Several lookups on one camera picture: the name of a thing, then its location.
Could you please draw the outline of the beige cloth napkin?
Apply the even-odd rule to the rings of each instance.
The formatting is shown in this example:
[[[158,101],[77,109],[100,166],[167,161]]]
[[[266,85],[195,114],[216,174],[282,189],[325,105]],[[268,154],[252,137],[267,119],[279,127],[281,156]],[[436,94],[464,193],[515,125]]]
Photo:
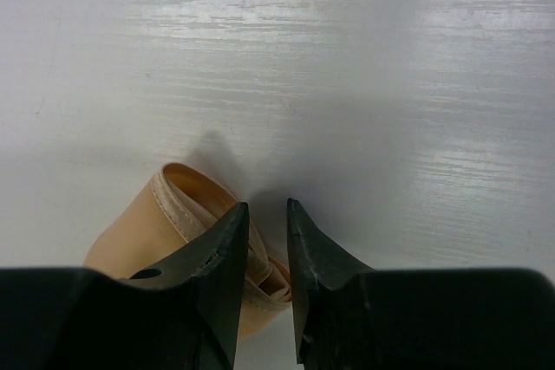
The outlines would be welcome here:
[[[166,164],[95,240],[83,264],[113,278],[129,278],[204,234],[237,202],[205,174]],[[290,271],[267,252],[256,225],[250,224],[238,340],[290,306]]]

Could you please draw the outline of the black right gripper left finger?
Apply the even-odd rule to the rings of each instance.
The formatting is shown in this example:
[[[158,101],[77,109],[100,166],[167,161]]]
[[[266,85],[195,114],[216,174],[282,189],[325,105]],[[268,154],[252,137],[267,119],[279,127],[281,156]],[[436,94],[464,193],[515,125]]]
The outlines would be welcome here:
[[[87,268],[1,272],[4,369],[230,369],[249,210],[128,279]]]

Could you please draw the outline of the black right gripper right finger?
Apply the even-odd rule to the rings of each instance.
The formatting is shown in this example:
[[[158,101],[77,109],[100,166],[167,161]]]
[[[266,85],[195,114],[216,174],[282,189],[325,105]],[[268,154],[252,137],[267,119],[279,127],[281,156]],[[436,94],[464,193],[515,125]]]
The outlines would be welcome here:
[[[551,369],[554,286],[522,268],[377,270],[287,202],[297,361],[306,369]]]

